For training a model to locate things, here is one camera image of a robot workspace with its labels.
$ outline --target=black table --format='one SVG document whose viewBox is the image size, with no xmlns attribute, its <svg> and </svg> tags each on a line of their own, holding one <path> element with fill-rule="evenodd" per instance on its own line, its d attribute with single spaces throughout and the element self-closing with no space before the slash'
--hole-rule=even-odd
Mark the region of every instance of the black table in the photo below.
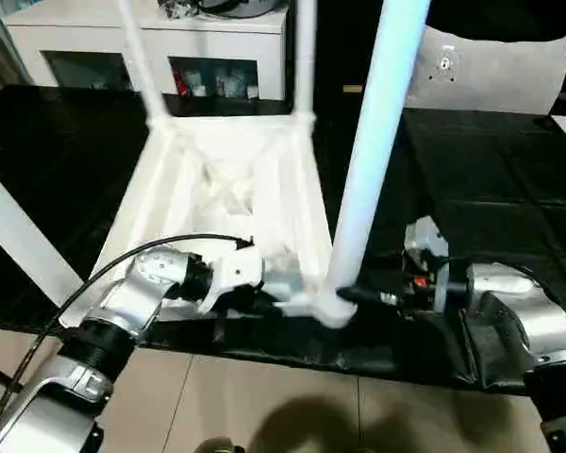
<svg viewBox="0 0 566 453">
<path fill-rule="evenodd" d="M 180 100 L 184 115 L 286 113 L 278 102 Z M 325 209 L 336 225 L 359 98 L 321 114 L 314 134 Z M 81 275 L 98 257 L 146 139 L 129 92 L 0 92 L 0 179 Z M 455 255 L 530 267 L 566 309 L 566 136 L 546 117 L 409 110 L 392 153 L 360 280 L 397 284 L 405 225 L 431 214 Z M 36 332 L 55 307 L 0 248 L 0 328 Z M 59 328 L 55 334 L 62 333 Z M 361 307 L 330 330 L 312 319 L 159 323 L 145 345 L 490 392 L 522 393 L 494 330 L 462 313 L 398 320 Z"/>
</svg>

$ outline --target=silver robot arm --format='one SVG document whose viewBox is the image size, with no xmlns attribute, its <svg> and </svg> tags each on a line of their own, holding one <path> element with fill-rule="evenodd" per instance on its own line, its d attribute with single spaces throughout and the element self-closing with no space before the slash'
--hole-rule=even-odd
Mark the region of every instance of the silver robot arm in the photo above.
<svg viewBox="0 0 566 453">
<path fill-rule="evenodd" d="M 95 418 L 156 319 L 164 295 L 175 288 L 199 310 L 208 311 L 221 294 L 258 285 L 262 273 L 255 247 L 236 250 L 210 265 L 167 246 L 140 253 L 125 278 L 104 295 L 0 416 L 0 453 L 98 451 L 103 430 Z"/>
<path fill-rule="evenodd" d="M 455 265 L 429 217 L 408 226 L 405 248 L 404 308 L 462 309 L 486 318 L 523 375 L 547 443 L 566 452 L 566 311 L 521 269 L 467 260 Z"/>
</svg>

